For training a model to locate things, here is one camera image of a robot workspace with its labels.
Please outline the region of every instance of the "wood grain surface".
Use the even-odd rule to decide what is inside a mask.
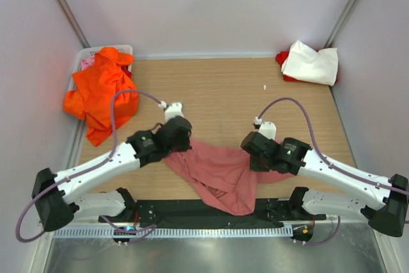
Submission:
[[[268,103],[279,97],[293,97],[307,109],[321,151],[353,165],[328,86],[284,82],[280,67],[272,58],[135,61],[132,73],[140,90],[166,102],[183,102],[194,139],[219,146],[239,148],[253,129],[254,118]],[[263,119],[276,124],[278,140],[295,137],[311,144],[304,116],[294,103],[279,102]],[[163,120],[157,104],[141,97],[137,114],[118,130],[119,141],[137,130],[151,129]],[[97,148],[85,140],[80,163],[110,151],[111,147],[112,136]],[[298,176],[279,183],[259,184],[257,197],[289,197],[296,186],[336,191],[323,182]],[[117,176],[94,192],[118,187],[127,188],[135,199],[199,198],[185,180],[162,162]]]

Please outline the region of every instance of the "dark red cloth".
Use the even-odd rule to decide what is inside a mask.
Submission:
[[[282,65],[284,64],[284,62],[287,60],[289,55],[289,51],[282,51],[279,54],[277,54],[275,56],[275,60],[278,62],[278,64],[280,64],[280,67],[282,67]],[[295,78],[292,78],[290,76],[286,76],[286,75],[282,75],[282,79],[284,81],[290,81],[290,82],[294,82],[294,81],[298,81],[298,82],[306,82],[306,81],[302,81],[302,80],[298,80]],[[335,83],[338,82],[338,74],[337,74],[337,78],[335,79]]]

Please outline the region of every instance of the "gray floor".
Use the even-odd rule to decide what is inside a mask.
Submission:
[[[317,224],[314,240],[334,225]],[[46,273],[385,273],[373,231],[365,224],[342,224],[338,236],[323,246],[301,246],[289,238],[207,238],[147,240],[110,247],[107,239],[54,239]]]

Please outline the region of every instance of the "white basket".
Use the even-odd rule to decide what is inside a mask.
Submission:
[[[93,56],[94,54],[96,54],[98,51],[100,51],[104,47],[108,47],[108,46],[91,47],[91,48],[85,48],[81,50],[75,57],[75,61],[74,61],[73,68],[72,68],[72,73],[81,71],[81,68],[82,68],[81,60],[84,60],[90,56]],[[124,52],[126,54],[132,54],[133,52],[132,46],[129,46],[129,45],[112,45],[111,47],[115,47],[120,52]],[[131,69],[132,69],[132,65],[129,65],[128,66],[129,72],[131,72]],[[77,89],[77,86],[75,85],[74,80],[71,77],[70,84],[68,85],[68,91],[72,91],[76,89]]]

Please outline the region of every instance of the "robotic arm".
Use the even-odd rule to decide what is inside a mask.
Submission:
[[[134,171],[158,162],[171,152],[190,149],[192,126],[183,117],[181,103],[170,104],[165,113],[165,124],[158,124],[156,132],[142,130],[119,144],[109,162],[93,171],[62,183],[40,198],[35,206],[44,231],[54,231],[72,220],[89,219],[100,215],[113,217],[112,222],[126,221],[135,212],[135,201],[126,189],[108,193],[86,194],[92,188],[120,174]],[[80,173],[104,161],[109,153],[71,169],[51,173],[50,169],[38,172],[32,197],[64,178]]]
[[[368,221],[368,224],[393,237],[401,237],[408,210],[408,198],[396,191],[408,191],[408,180],[401,175],[392,178],[366,173],[330,157],[324,163],[317,150],[307,143],[285,138],[281,144],[274,141],[276,127],[272,122],[256,122],[257,132],[250,132],[241,147],[251,155],[253,171],[291,173],[327,182],[347,194],[323,193],[306,187],[297,187],[289,200],[290,207],[309,214],[330,214]],[[335,165],[352,176],[332,168]],[[377,185],[365,183],[365,179]]]

